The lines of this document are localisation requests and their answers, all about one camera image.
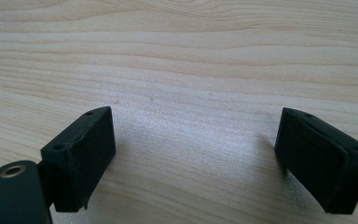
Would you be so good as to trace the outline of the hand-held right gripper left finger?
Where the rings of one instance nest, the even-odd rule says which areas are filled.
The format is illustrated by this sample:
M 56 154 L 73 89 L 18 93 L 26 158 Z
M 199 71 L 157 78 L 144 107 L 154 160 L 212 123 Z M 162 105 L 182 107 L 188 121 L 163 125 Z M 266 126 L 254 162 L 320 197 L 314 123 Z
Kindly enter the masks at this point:
M 111 108 L 80 116 L 41 149 L 38 172 L 46 204 L 58 212 L 86 208 L 115 153 Z

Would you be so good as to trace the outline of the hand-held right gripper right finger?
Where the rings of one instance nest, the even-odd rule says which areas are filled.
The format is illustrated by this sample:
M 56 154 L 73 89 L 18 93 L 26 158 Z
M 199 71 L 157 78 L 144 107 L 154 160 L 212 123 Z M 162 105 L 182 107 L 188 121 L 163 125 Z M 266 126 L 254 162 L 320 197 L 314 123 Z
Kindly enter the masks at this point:
M 358 141 L 312 114 L 285 107 L 275 143 L 279 161 L 330 214 L 358 204 Z

